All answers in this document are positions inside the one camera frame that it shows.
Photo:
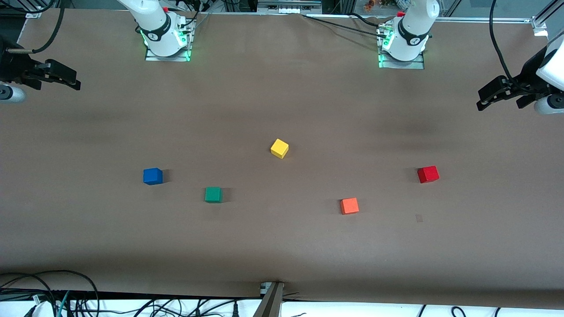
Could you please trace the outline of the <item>red wooden block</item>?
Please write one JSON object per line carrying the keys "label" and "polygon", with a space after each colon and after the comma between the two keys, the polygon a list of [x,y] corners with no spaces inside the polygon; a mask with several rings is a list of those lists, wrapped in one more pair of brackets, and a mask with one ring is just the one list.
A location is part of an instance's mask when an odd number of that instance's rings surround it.
{"label": "red wooden block", "polygon": [[435,182],[440,179],[440,174],[435,165],[425,166],[417,170],[420,183]]}

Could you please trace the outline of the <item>yellow wooden block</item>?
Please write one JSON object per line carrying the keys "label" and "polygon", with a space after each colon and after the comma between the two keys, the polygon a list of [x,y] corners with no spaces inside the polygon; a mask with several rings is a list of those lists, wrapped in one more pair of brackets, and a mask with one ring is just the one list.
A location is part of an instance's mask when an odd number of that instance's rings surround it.
{"label": "yellow wooden block", "polygon": [[276,139],[270,148],[270,152],[279,159],[283,159],[288,151],[289,144],[282,141],[281,139]]}

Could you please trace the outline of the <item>grey power strip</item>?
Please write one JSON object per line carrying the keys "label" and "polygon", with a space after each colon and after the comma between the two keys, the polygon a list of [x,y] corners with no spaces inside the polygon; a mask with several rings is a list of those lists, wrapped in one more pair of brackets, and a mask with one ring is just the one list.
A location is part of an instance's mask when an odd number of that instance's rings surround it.
{"label": "grey power strip", "polygon": [[322,0],[256,0],[256,11],[264,14],[322,14]]}

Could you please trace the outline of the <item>grey aluminium beam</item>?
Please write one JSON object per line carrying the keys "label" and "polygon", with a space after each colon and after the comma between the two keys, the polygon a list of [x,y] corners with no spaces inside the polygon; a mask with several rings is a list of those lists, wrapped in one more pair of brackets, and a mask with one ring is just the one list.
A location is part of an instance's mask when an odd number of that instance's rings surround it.
{"label": "grey aluminium beam", "polygon": [[252,317],[281,317],[281,306],[284,293],[278,287],[271,287],[268,293],[262,297]]}

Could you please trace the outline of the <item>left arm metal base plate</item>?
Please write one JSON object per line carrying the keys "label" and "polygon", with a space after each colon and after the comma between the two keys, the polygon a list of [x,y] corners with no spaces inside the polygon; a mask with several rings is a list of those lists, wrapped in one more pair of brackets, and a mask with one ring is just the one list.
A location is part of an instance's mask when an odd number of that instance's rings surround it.
{"label": "left arm metal base plate", "polygon": [[384,38],[379,38],[378,43],[378,66],[379,68],[390,68],[397,70],[423,70],[424,58],[423,53],[419,53],[415,60],[400,61],[393,58],[389,52],[383,49],[383,44],[386,42]]}

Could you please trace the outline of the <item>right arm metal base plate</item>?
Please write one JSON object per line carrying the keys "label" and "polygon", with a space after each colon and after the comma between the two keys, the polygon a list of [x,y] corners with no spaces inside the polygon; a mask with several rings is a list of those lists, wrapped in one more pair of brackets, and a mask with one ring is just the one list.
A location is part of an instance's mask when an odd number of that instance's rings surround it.
{"label": "right arm metal base plate", "polygon": [[177,48],[177,52],[169,56],[159,56],[150,50],[147,46],[145,53],[145,61],[162,61],[162,62],[189,62],[191,60],[191,51],[193,36],[195,32],[194,22],[190,22],[188,26],[174,31],[173,38]]}

